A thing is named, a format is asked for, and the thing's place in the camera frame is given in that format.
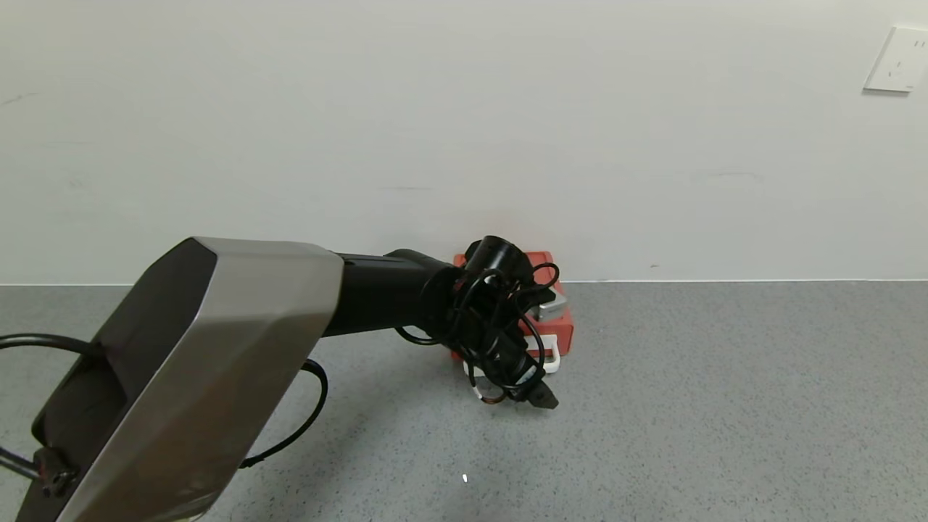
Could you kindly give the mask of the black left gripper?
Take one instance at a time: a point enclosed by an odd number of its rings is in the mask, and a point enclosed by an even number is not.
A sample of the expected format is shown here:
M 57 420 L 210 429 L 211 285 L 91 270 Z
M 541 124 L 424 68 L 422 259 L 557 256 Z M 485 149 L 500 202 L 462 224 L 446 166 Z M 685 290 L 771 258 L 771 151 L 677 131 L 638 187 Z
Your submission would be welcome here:
M 484 401 L 529 402 L 533 407 L 554 410 L 560 401 L 544 382 L 546 348 L 543 337 L 534 331 L 519 337 L 504 331 L 484 334 L 484 377 L 501 390 Z

